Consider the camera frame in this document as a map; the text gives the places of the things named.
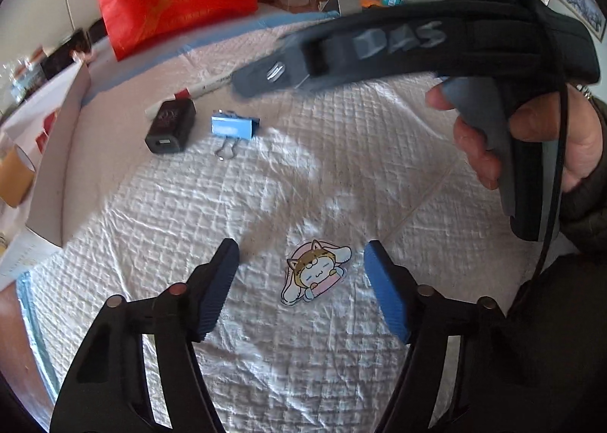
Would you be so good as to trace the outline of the person's right hand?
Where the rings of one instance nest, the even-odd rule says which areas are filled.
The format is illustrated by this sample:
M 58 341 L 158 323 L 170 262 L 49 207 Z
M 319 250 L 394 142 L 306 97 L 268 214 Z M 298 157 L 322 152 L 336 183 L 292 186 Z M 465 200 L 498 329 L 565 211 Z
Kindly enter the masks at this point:
M 558 94 L 546 94 L 523 105 L 509 120 L 514 138 L 529 143 L 552 141 L 560 129 Z M 454 140 L 466 154 L 480 183 L 489 190 L 498 188 L 500 160 L 487 149 L 484 134 L 469 126 L 462 118 L 454 124 Z M 603 155 L 604 139 L 599 114 L 578 90 L 568 88 L 568 130 L 562 190 L 574 190 L 598 167 Z

